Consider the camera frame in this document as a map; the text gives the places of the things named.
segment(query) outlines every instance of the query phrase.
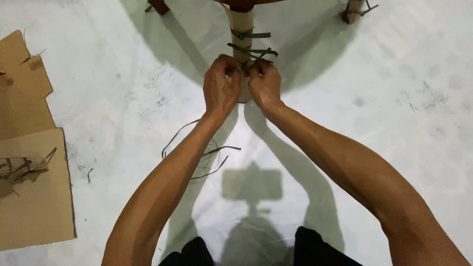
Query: white floor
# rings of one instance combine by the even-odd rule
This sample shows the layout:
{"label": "white floor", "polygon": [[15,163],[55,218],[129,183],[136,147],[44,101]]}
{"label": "white floor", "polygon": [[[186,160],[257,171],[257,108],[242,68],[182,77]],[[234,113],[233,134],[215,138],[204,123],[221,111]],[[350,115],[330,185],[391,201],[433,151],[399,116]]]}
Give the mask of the white floor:
{"label": "white floor", "polygon": [[[161,150],[202,115],[203,74],[220,53],[231,54],[223,9],[168,0],[172,13],[161,18],[137,2],[0,2],[0,38],[20,29],[31,54],[46,49],[54,89],[47,102],[66,134],[77,229],[74,240],[0,252],[0,265],[99,265],[115,220]],[[392,163],[473,263],[473,2],[371,4],[380,7],[352,26],[337,17],[337,0],[257,6],[255,32],[272,38],[254,48],[280,53],[287,105]],[[287,261],[299,225],[361,264],[391,264],[377,220],[266,126],[253,104],[238,106],[215,141],[242,150],[223,150],[225,165],[190,183],[153,265],[197,235],[222,265]]]}

